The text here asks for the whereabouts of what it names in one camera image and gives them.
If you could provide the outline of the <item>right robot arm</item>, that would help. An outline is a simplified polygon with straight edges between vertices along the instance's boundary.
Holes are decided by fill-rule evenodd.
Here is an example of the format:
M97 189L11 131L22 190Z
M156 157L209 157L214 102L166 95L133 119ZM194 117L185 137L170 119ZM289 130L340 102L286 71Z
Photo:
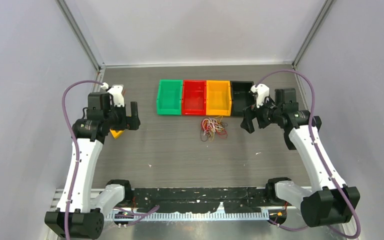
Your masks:
M260 129L278 125L287 148L301 157L311 184L311 189L305 189L288 177L271 178L265 185L267 202L296 207L308 227L348 223L361 196L356 187L347 186L324 150L320 117L299 109L294 88L276 89L274 98L264 84L252 86L249 92L254 103L243 109L241 128L253 133L253 120Z

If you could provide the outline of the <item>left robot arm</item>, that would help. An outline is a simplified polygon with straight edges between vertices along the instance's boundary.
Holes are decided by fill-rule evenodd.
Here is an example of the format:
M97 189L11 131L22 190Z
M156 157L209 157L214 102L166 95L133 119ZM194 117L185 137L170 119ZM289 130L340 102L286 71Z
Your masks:
M110 180L104 190L92 199L92 183L96 164L111 130L138 130L141 124L138 104L130 103L131 114L126 114L122 95L93 92L88 95L85 117L71 127L74 136L72 156L62 196L55 210L46 212L45 224L65 239L100 237L105 218L119 204L128 207L134 199L128 180Z

